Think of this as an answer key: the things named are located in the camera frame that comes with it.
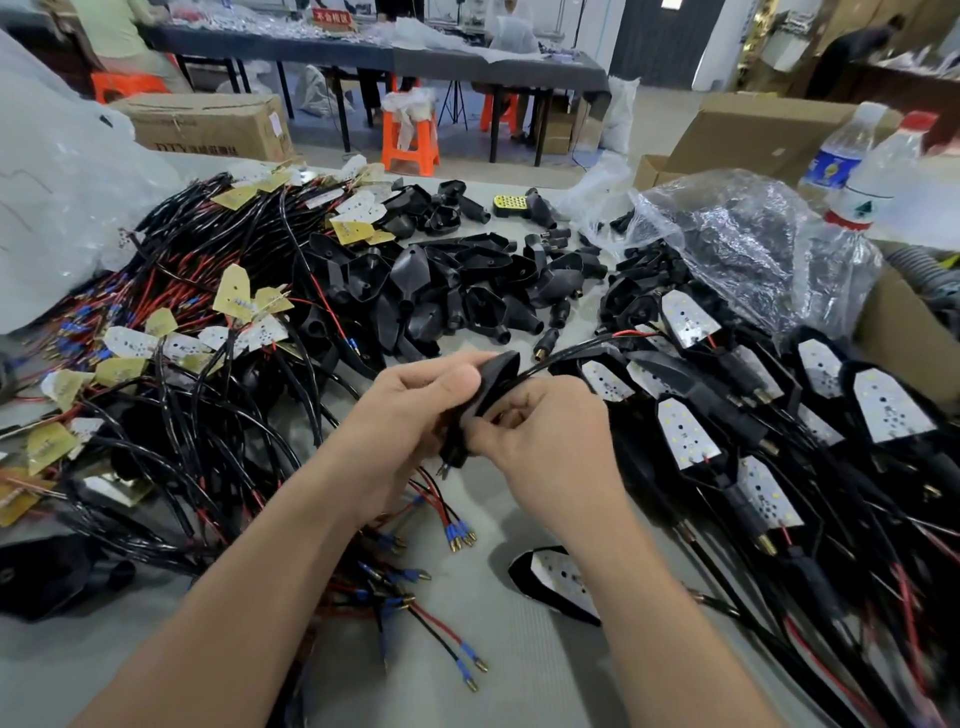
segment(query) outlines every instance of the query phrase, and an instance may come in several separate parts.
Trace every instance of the white plastic bag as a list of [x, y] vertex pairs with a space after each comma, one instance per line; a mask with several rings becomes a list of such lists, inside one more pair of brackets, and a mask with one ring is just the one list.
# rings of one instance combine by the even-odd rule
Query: white plastic bag
[[634, 130], [634, 104], [640, 79], [624, 81], [610, 77], [610, 108], [603, 120], [600, 146], [621, 155], [630, 154], [630, 137]]
[[617, 239], [606, 223], [633, 208], [629, 195], [633, 181], [634, 172], [627, 160], [613, 152], [604, 152], [580, 181], [560, 196], [554, 207], [568, 217], [571, 225], [590, 243], [617, 255], [617, 249], [622, 252], [628, 246]]
[[[337, 111], [336, 97], [326, 86], [324, 72], [315, 65], [307, 65], [300, 74], [297, 91], [294, 94], [294, 104], [314, 116], [333, 116]], [[344, 98], [344, 109], [347, 113], [353, 111], [350, 101]]]
[[510, 53], [539, 53], [540, 44], [534, 36], [534, 24], [522, 17], [500, 15], [497, 32], [490, 47], [495, 51]]
[[182, 187], [160, 153], [133, 141], [129, 120], [11, 71], [23, 64], [14, 66], [9, 45], [0, 44], [0, 94], [16, 99], [0, 109], [0, 333], [116, 258], [119, 229]]
[[399, 150], [405, 152], [410, 149], [417, 130], [417, 122], [433, 119], [436, 103], [437, 99], [432, 88], [417, 87], [384, 96], [383, 110], [389, 111], [400, 120], [400, 136], [396, 143]]

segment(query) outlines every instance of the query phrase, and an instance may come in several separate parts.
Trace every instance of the open cardboard box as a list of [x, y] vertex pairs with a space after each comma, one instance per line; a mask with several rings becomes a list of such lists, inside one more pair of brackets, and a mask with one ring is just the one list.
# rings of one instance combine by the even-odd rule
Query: open cardboard box
[[948, 414], [960, 414], [960, 342], [893, 268], [884, 266], [860, 314], [854, 341], [866, 359]]
[[[855, 110], [855, 104], [708, 94], [673, 154], [640, 160], [636, 188], [708, 169], [746, 169], [796, 186], [820, 145]], [[876, 141], [892, 134], [901, 119], [897, 111], [887, 111], [877, 125]]]

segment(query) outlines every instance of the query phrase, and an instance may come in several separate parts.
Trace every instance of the person's right hand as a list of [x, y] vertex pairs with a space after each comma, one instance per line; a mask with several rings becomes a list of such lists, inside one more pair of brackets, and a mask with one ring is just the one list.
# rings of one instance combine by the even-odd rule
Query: person's right hand
[[490, 458], [520, 507], [566, 546], [630, 514], [607, 405], [581, 379], [529, 379], [466, 432], [469, 450]]

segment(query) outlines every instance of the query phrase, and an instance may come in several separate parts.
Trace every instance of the orange plastic stool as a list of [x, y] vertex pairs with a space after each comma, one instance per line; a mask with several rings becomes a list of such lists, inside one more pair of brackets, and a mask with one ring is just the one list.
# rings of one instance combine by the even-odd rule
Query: orange plastic stool
[[[101, 104], [108, 104], [116, 98], [125, 99], [138, 93], [170, 93], [170, 89], [158, 76], [147, 73], [127, 75], [96, 71], [90, 74], [90, 80], [93, 81], [97, 101]], [[111, 92], [114, 98], [108, 100], [107, 94]]]
[[383, 166], [390, 171], [390, 165], [397, 159], [413, 161], [420, 168], [421, 177], [433, 177], [434, 164], [440, 164], [440, 145], [437, 142], [436, 119], [417, 122], [417, 133], [410, 150], [403, 152], [397, 148], [400, 139], [400, 124], [389, 111], [383, 114]]
[[[500, 117], [500, 120], [503, 121], [506, 119], [510, 122], [510, 133], [516, 134], [519, 131], [521, 120], [516, 118], [516, 107], [518, 104], [518, 97], [515, 93], [509, 94], [507, 96], [507, 110], [503, 112], [503, 116]], [[493, 96], [488, 93], [484, 97], [483, 102], [483, 113], [480, 114], [480, 131], [486, 133], [490, 130], [490, 126], [493, 123]]]

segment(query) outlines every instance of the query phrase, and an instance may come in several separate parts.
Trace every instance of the plastic bottle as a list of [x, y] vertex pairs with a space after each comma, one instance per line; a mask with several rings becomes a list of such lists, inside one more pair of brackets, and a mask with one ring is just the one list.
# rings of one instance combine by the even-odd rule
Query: plastic bottle
[[830, 203], [825, 215], [827, 222], [851, 230], [869, 228], [904, 181], [913, 179], [913, 170], [924, 152], [924, 134], [937, 118], [937, 114], [927, 111], [911, 111], [904, 116], [900, 128], [877, 144], [853, 170], [844, 188]]
[[887, 108], [865, 101], [857, 107], [850, 121], [827, 137], [820, 152], [810, 162], [798, 189], [840, 189], [851, 172], [874, 147], [876, 125]]

